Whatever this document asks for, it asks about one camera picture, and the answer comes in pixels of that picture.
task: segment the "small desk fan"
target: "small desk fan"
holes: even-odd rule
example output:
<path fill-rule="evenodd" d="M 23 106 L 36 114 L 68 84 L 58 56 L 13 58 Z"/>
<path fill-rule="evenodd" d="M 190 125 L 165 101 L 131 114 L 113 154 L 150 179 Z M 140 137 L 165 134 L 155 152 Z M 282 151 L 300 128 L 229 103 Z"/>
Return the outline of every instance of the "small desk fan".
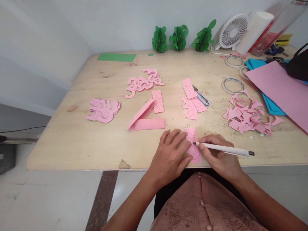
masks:
<path fill-rule="evenodd" d="M 219 48 L 232 48 L 235 51 L 235 45 L 241 41 L 248 28 L 248 16 L 246 14 L 237 14 L 229 18 L 221 27 L 219 42 L 214 46 L 215 50 Z"/>

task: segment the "white cylinder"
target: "white cylinder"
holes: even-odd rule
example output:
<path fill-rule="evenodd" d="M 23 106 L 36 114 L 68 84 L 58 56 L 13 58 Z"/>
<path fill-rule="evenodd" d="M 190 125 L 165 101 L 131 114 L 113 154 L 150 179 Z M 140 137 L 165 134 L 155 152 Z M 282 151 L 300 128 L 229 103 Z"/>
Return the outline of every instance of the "white cylinder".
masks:
<path fill-rule="evenodd" d="M 241 41 L 236 45 L 236 51 L 246 54 L 258 37 L 274 19 L 274 15 L 264 11 L 251 12 L 249 15 L 249 30 L 246 31 Z"/>

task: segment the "small scissors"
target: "small scissors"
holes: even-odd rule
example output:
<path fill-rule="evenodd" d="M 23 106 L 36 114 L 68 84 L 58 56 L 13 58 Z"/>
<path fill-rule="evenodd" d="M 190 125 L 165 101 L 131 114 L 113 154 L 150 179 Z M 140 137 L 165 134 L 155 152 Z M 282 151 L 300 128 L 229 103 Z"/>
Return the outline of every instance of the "small scissors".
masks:
<path fill-rule="evenodd" d="M 199 96 L 199 95 L 197 94 L 198 99 L 199 99 L 204 105 L 208 106 L 208 105 L 210 104 L 209 100 L 208 100 L 207 98 L 205 98 L 204 95 L 201 94 L 201 92 L 200 92 L 194 85 L 193 85 L 192 87 L 193 87 L 193 89 L 195 90 L 195 92 L 197 92 L 197 93 L 200 95 L 200 96 Z"/>

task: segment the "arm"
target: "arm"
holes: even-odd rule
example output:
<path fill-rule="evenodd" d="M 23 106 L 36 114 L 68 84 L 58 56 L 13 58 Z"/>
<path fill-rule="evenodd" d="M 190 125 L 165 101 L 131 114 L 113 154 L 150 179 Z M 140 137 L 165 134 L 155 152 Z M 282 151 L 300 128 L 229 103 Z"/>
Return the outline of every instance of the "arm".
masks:
<path fill-rule="evenodd" d="M 180 176 L 192 159 L 183 158 L 184 153 L 192 145 L 189 141 L 179 144 L 187 135 L 180 130 L 165 131 L 153 157 L 152 163 L 136 188 L 103 227 L 102 231 L 137 230 L 141 217 L 153 200 L 156 193 L 165 185 Z"/>
<path fill-rule="evenodd" d="M 209 135 L 199 142 L 234 147 L 221 135 Z M 237 156 L 224 152 L 215 153 L 202 144 L 199 147 L 211 167 L 241 193 L 253 215 L 264 227 L 271 231 L 308 230 L 304 222 L 264 192 L 243 172 Z"/>

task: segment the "white pen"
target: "white pen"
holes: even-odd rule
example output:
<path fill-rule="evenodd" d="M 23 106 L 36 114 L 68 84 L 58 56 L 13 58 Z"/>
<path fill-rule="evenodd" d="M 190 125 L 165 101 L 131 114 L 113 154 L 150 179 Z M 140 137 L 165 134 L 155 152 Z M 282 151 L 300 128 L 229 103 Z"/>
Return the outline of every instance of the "white pen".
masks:
<path fill-rule="evenodd" d="M 231 154 L 231 155 L 244 156 L 244 157 L 254 156 L 253 151 L 249 151 L 249 150 L 246 150 L 246 149 L 238 149 L 238 148 L 233 148 L 233 147 L 226 147 L 226 146 L 220 146 L 220 145 L 215 145 L 215 144 L 207 144 L 207 143 L 201 143 L 201 144 L 203 144 L 207 148 L 223 151 L 223 152 L 225 152 L 227 154 Z"/>

